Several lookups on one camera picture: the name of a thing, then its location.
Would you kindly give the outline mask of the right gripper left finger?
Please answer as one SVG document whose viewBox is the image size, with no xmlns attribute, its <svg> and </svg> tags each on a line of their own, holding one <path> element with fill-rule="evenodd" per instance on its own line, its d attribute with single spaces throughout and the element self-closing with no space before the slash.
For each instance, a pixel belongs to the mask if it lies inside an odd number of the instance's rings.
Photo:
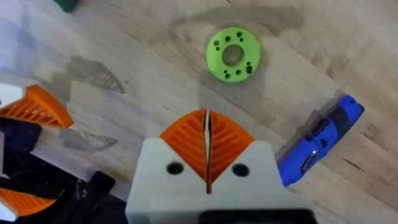
<svg viewBox="0 0 398 224">
<path fill-rule="evenodd" d="M 129 223 L 167 222 L 182 199 L 206 194 L 206 111 L 192 111 L 143 144 L 125 214 Z"/>
</svg>

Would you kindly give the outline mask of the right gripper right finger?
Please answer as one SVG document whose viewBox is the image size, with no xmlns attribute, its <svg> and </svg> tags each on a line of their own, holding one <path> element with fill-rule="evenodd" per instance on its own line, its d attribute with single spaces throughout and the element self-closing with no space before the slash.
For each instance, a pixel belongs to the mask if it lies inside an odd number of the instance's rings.
<svg viewBox="0 0 398 224">
<path fill-rule="evenodd" d="M 211 193 L 244 203 L 298 203 L 283 185 L 271 145 L 256 141 L 226 116 L 210 111 L 208 186 Z"/>
</svg>

